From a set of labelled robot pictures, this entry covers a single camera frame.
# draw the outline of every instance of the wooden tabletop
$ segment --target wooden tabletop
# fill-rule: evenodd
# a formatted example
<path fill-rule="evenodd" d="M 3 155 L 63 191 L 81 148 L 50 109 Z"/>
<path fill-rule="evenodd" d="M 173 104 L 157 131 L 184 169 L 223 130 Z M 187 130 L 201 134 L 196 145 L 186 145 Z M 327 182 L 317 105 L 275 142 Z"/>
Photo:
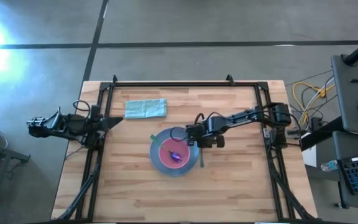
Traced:
<path fill-rule="evenodd" d="M 273 102 L 288 103 L 283 81 L 267 81 Z M 100 82 L 84 82 L 81 100 L 96 104 Z M 224 148 L 204 149 L 183 177 L 161 174 L 150 163 L 150 135 L 192 123 L 198 113 L 223 115 L 254 107 L 254 89 L 228 87 L 115 87 L 110 116 L 124 116 L 127 100 L 167 99 L 165 118 L 124 120 L 106 137 L 94 211 L 95 222 L 275 221 L 272 186 L 259 123 L 230 129 Z M 79 148 L 70 142 L 68 152 Z M 283 150 L 290 188 L 317 216 L 299 147 Z M 86 149 L 64 163 L 52 218 L 78 193 Z M 280 194 L 284 205 L 283 194 Z M 83 214 L 86 215 L 86 200 Z"/>

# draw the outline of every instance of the desk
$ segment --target desk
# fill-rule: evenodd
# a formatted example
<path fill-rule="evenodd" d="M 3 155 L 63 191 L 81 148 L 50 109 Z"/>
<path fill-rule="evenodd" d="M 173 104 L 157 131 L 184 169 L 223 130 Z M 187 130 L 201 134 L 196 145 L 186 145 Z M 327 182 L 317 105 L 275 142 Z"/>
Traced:
<path fill-rule="evenodd" d="M 333 133 L 336 159 L 358 157 L 358 135 L 335 131 Z M 352 195 L 346 187 L 343 175 L 339 175 L 340 191 L 346 205 L 358 208 L 358 195 Z"/>
<path fill-rule="evenodd" d="M 99 86 L 100 82 L 84 82 L 80 99 L 95 104 Z M 268 86 L 272 101 L 288 103 L 283 81 L 268 81 Z M 226 146 L 204 149 L 205 167 L 197 163 L 183 177 L 163 175 L 149 161 L 150 134 L 192 123 L 198 113 L 227 115 L 249 109 L 257 104 L 253 88 L 115 87 L 110 115 L 124 116 L 127 100 L 154 98 L 167 99 L 166 118 L 124 120 L 108 132 L 95 222 L 277 220 L 259 123 L 230 129 L 225 133 Z M 67 153 L 78 147 L 76 142 L 69 143 Z M 83 150 L 65 161 L 52 218 L 61 215 L 78 193 L 85 157 Z M 299 147 L 283 150 L 283 157 L 291 190 L 317 217 Z"/>
<path fill-rule="evenodd" d="M 351 83 L 351 78 L 358 78 L 358 62 L 352 67 L 342 61 L 341 56 L 332 56 L 331 65 L 335 77 L 341 115 L 302 139 L 302 149 L 307 149 L 332 136 L 333 131 L 347 131 L 358 134 L 358 83 Z"/>

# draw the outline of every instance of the blue plate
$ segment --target blue plate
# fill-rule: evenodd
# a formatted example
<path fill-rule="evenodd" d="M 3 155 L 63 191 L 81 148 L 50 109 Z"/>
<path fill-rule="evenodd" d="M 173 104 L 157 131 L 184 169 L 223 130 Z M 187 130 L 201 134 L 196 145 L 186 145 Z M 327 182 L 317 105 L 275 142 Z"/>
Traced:
<path fill-rule="evenodd" d="M 166 139 L 170 139 L 170 131 L 172 128 L 165 129 L 161 131 L 156 138 L 160 140 L 160 142 L 164 142 Z M 172 137 L 183 139 L 186 137 L 186 131 L 183 128 L 174 128 L 172 131 Z M 152 141 L 150 145 L 150 160 L 156 169 L 158 169 L 161 173 L 170 175 L 172 177 L 179 177 L 181 175 L 186 174 L 194 167 L 198 160 L 199 149 L 197 147 L 197 142 L 195 142 L 194 146 L 189 146 L 190 148 L 190 157 L 189 161 L 181 168 L 171 169 L 162 164 L 160 157 L 158 156 L 158 151 L 160 150 L 160 144 Z"/>

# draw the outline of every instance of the black desk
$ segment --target black desk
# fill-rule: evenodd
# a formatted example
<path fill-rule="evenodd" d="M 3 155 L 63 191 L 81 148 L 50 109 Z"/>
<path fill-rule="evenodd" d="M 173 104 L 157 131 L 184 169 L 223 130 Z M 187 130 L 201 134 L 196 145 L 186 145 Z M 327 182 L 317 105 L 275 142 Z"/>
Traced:
<path fill-rule="evenodd" d="M 350 157 L 358 157 L 358 134 L 350 134 L 345 132 L 333 132 L 335 143 L 336 159 L 346 159 Z M 347 206 L 358 208 L 358 195 L 352 195 L 346 187 L 343 175 L 339 175 L 340 194 L 343 202 Z"/>
<path fill-rule="evenodd" d="M 358 62 L 352 67 L 343 63 L 341 56 L 332 56 L 331 65 L 341 115 L 303 138 L 301 140 L 303 150 L 330 138 L 333 131 L 347 131 L 358 134 L 358 83 L 349 82 L 351 78 L 358 78 Z"/>

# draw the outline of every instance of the light blue cloth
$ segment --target light blue cloth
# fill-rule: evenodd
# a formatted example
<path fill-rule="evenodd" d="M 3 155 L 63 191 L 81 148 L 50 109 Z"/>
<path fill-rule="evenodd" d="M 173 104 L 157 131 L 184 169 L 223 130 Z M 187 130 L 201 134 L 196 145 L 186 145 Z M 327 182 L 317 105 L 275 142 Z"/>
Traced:
<path fill-rule="evenodd" d="M 167 99 L 129 100 L 125 103 L 125 119 L 152 118 L 167 115 Z"/>

